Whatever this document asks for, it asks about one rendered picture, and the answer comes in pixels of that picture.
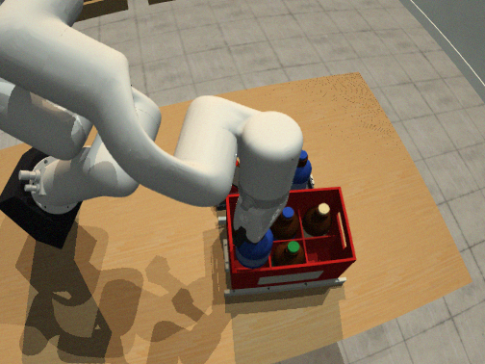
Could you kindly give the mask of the brown bottle with cream cap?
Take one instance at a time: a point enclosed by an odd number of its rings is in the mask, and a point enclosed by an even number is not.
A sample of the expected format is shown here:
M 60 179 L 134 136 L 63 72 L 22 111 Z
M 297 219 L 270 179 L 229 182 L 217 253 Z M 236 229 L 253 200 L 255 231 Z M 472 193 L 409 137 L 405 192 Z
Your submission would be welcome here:
M 332 225 L 332 215 L 329 206 L 322 203 L 309 208 L 301 222 L 304 238 L 325 236 Z

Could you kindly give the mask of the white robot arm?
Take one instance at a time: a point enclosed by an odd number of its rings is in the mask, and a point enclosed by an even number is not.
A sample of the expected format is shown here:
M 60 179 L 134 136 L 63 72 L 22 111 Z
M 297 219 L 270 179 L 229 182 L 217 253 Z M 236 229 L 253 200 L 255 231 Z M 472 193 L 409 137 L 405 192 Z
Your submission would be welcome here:
M 197 207 L 220 204 L 232 185 L 244 211 L 286 200 L 303 146 L 291 117 L 200 96 L 169 155 L 154 143 L 161 111 L 131 87 L 127 58 L 71 28 L 83 5 L 0 0 L 0 130 L 50 156 L 18 174 L 42 210 L 63 214 L 139 184 Z

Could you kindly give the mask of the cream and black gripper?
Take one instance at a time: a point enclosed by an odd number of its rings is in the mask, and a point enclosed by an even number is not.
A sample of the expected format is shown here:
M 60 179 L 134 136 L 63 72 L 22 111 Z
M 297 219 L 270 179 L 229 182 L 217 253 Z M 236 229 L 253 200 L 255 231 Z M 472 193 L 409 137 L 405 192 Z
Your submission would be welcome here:
M 248 209 L 248 211 L 244 211 L 244 209 L 242 209 L 240 206 L 243 202 L 240 194 L 233 221 L 234 229 L 240 229 L 236 235 L 233 245 L 240 247 L 244 242 L 246 242 L 249 244 L 252 243 L 256 246 L 286 206 L 288 197 L 286 199 L 287 200 L 284 201 L 285 203 L 282 203 L 283 205 L 280 204 L 279 206 L 271 209 L 256 209 L 251 207 Z

